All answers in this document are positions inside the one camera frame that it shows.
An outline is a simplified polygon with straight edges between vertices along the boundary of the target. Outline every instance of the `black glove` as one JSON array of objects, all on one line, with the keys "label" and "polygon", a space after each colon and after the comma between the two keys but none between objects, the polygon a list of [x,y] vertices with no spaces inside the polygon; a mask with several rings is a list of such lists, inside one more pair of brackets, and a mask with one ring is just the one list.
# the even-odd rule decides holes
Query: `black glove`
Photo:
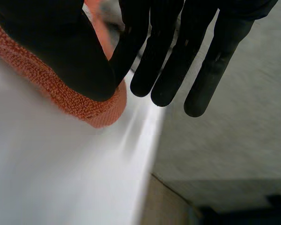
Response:
[{"label": "black glove", "polygon": [[[183,6],[183,0],[119,0],[126,28],[110,60],[117,84],[124,78],[145,42],[150,11],[151,36],[130,88],[133,94],[143,97],[154,86],[152,101],[158,106],[168,105],[198,53],[206,29],[219,8],[214,38],[184,105],[188,115],[201,116],[239,42],[247,36],[254,20],[267,16],[277,1],[186,0]],[[182,7],[177,43],[157,79]]]},{"label": "black glove", "polygon": [[0,0],[0,25],[70,88],[95,101],[112,97],[115,76],[83,0]]}]

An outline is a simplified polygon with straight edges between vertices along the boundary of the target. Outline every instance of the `white surface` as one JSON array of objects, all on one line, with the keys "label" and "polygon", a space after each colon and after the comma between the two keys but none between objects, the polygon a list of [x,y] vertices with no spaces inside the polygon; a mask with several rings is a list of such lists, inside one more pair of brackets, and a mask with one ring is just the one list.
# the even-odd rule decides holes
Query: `white surface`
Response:
[{"label": "white surface", "polygon": [[0,225],[135,224],[162,115],[128,91],[121,118],[96,130],[0,60]]}]

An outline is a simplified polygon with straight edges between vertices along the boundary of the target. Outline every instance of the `finger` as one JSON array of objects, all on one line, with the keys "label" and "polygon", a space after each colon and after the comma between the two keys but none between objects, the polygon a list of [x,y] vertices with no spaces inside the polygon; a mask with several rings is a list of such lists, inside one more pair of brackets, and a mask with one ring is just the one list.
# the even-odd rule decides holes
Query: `finger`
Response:
[{"label": "finger", "polygon": [[173,40],[183,3],[183,0],[152,0],[151,35],[130,85],[134,95],[143,97],[151,91]]},{"label": "finger", "polygon": [[177,43],[151,93],[156,105],[166,106],[173,100],[216,11],[217,7],[209,0],[186,0]]},{"label": "finger", "polygon": [[74,23],[38,27],[33,23],[15,24],[0,13],[0,25],[13,40],[51,67],[69,88],[92,100],[106,101],[116,89],[113,71],[87,16],[82,11],[76,16]]},{"label": "finger", "polygon": [[119,85],[131,68],[138,51],[148,35],[149,0],[119,0],[125,31],[110,59],[111,67]]},{"label": "finger", "polygon": [[220,11],[211,42],[201,70],[184,104],[192,117],[201,116],[220,82],[239,42],[250,32],[254,21],[237,18]]}]

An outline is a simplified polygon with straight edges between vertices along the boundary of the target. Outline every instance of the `gloved hand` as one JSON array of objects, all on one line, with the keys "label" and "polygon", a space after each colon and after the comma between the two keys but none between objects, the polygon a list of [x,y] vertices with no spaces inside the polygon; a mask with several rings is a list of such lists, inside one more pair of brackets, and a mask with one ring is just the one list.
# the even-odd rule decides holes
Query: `gloved hand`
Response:
[{"label": "gloved hand", "polygon": [[[198,53],[206,29],[219,8],[214,38],[184,104],[189,116],[201,116],[239,42],[247,36],[254,20],[267,16],[277,1],[185,0],[184,3],[184,0],[119,0],[126,28],[110,60],[117,84],[127,74],[146,40],[150,11],[152,32],[130,88],[139,97],[147,95],[153,88],[152,101],[158,106],[168,105]],[[179,37],[157,79],[182,7]]]},{"label": "gloved hand", "polygon": [[0,25],[70,88],[95,101],[112,97],[115,76],[83,0],[0,0]]}]

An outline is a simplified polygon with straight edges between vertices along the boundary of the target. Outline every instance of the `orange textured cuff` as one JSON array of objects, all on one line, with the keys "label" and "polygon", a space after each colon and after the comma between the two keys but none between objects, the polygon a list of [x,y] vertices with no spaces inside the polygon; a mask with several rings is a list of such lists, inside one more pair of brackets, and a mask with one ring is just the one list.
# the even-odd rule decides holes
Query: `orange textured cuff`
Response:
[{"label": "orange textured cuff", "polygon": [[[107,34],[101,34],[100,27],[94,26],[106,55],[112,54]],[[95,102],[67,87],[41,60],[19,46],[0,27],[0,57],[19,74],[33,83],[59,109],[83,120],[95,128],[113,124],[126,106],[126,85],[122,82],[114,96],[106,102]]]}]

